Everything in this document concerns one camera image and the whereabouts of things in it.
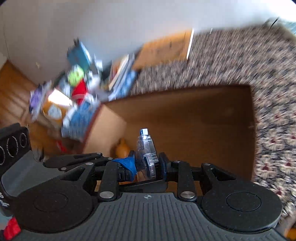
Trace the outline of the orange gourd toy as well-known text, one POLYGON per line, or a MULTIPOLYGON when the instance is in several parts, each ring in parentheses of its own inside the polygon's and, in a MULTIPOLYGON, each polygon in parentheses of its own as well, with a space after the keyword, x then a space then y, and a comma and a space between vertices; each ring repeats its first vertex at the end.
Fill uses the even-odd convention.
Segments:
POLYGON ((130 147, 126 144, 124 138, 119 140, 118 145, 115 148, 115 155, 117 158, 126 158, 130 153, 130 147))

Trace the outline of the brown cardboard box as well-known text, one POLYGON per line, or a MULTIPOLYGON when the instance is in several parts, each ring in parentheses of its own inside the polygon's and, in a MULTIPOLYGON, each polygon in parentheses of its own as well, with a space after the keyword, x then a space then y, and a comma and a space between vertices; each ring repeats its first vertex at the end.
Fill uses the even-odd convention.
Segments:
POLYGON ((170 160, 194 166, 208 162, 247 180, 253 176, 256 134, 248 85, 176 89, 104 103, 82 151, 114 157, 121 138, 135 150, 142 128, 170 160))

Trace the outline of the blue checkered cloth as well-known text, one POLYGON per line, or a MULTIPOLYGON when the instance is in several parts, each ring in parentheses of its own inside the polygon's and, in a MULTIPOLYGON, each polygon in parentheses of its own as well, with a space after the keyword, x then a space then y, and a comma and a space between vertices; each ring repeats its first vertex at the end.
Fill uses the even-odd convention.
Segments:
POLYGON ((76 141, 83 141, 88 126, 100 106, 100 101, 83 101, 80 106, 71 108, 63 119, 61 135, 76 141))

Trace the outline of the stack of books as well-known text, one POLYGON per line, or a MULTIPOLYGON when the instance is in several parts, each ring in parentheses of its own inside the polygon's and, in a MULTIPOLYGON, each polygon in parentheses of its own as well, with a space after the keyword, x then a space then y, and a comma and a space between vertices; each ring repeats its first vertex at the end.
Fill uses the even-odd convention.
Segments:
POLYGON ((110 83, 108 101, 121 99, 129 96, 138 72, 132 70, 135 54, 126 55, 120 62, 119 69, 110 83))

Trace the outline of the green frog plush toy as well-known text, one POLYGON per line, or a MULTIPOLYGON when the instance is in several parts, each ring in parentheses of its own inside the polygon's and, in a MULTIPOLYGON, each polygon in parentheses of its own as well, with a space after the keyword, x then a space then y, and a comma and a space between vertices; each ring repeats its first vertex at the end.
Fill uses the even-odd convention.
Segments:
POLYGON ((84 70, 79 65, 74 65, 68 72, 67 78, 71 87, 71 98, 80 105, 87 93, 84 70))

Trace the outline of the floral patterned tablecloth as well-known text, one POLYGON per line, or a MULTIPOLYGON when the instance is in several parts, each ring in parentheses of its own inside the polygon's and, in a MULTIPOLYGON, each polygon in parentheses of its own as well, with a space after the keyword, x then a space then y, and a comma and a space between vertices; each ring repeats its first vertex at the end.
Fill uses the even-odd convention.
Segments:
POLYGON ((278 26, 216 30, 193 37, 188 61, 144 68, 131 95, 202 85, 248 84, 256 118, 256 184, 295 217, 295 42, 278 26))

